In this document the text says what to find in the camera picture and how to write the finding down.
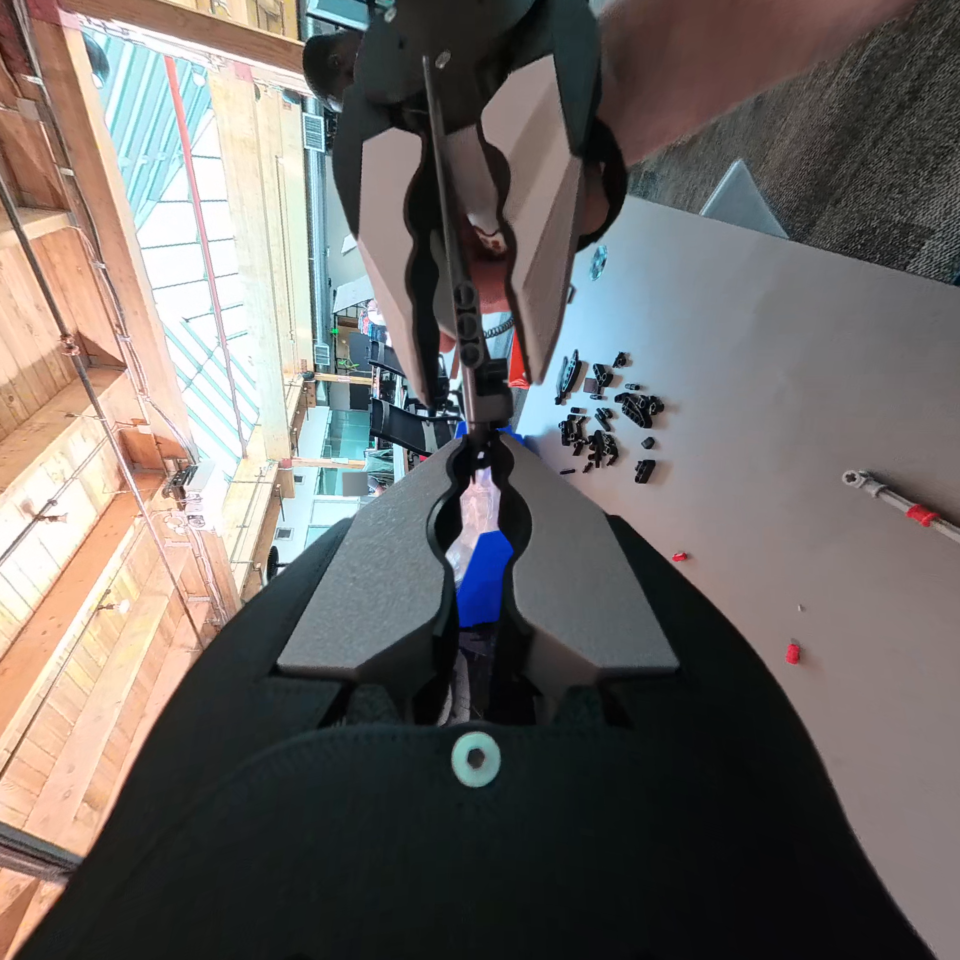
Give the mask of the blue plastic bin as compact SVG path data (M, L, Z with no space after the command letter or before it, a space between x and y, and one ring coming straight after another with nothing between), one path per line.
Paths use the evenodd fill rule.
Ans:
M477 631L498 622L503 579L513 556L513 547L500 528L481 535L465 578L455 587L461 631Z

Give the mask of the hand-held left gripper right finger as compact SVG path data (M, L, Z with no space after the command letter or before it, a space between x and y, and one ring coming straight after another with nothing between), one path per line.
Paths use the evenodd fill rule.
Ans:
M498 440L512 550L503 599L521 675L555 703L574 688L673 675L678 657L606 513L518 440Z

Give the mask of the person's right hand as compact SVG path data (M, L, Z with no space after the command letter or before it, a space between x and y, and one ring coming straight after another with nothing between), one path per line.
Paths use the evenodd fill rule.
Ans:
M583 170L580 235L594 234L603 227L609 203L603 184L603 168L589 164Z

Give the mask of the black hanging light bar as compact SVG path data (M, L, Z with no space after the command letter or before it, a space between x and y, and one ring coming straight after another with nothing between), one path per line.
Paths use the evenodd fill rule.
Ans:
M42 882L65 885L84 858L1 822L1 868Z

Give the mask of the person's right forearm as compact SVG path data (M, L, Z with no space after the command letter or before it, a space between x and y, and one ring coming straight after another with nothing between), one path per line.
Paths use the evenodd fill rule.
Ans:
M908 1L616 1L598 115L626 167L842 54Z

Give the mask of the dark grey lego wing assembly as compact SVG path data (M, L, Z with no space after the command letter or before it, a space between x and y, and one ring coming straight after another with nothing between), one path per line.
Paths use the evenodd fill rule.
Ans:
M469 450L469 471L491 468L494 441L514 414L514 397L507 382L504 358L489 354L479 294L470 273L460 235L459 206L450 178L446 129L432 59L421 58L429 130L435 162L443 246L450 286L452 320L462 368L462 398Z

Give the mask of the pile of black lego pieces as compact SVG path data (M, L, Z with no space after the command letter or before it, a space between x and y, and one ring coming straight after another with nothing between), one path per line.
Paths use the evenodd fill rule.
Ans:
M654 428L667 405L640 383L623 379L630 359L628 352L619 351L610 363L590 364L578 349L561 358L554 404L560 414L560 445L574 460L559 472L561 476L596 474L616 466L621 456L618 426L625 424L641 433L633 482L642 486L654 475L658 464L652 455L658 446Z

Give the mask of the clear plastic bag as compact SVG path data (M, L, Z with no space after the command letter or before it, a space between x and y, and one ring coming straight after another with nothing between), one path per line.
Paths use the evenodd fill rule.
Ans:
M499 529L500 489L492 474L489 467L476 470L460 497L461 532L445 554L457 589L466 578L481 536Z

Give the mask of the black office chair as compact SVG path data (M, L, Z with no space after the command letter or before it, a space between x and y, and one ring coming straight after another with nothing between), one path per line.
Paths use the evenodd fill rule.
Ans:
M372 397L368 406L369 433L418 457L429 457L456 434L461 421L450 416L420 416Z

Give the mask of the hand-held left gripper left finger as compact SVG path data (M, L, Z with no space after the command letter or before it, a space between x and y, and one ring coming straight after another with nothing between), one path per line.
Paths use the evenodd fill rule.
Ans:
M459 506L457 438L358 510L275 663L280 675L444 699L457 656L442 510Z

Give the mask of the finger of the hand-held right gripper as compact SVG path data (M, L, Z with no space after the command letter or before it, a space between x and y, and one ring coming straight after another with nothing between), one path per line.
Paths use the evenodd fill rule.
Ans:
M391 127L364 141L357 242L392 348L416 397L440 394L439 222L432 150L424 132Z
M481 112L479 133L498 191L498 222L508 242L505 292L524 371L542 383L569 295L582 159L570 147L554 54L510 73Z

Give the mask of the grey lego axle red bush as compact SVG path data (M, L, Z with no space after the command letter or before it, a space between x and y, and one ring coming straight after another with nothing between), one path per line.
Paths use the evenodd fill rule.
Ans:
M896 492L873 474L860 470L845 470L842 473L842 482L846 487L861 491L866 496L892 507L918 526L933 530L959 545L957 524L943 518L938 511Z

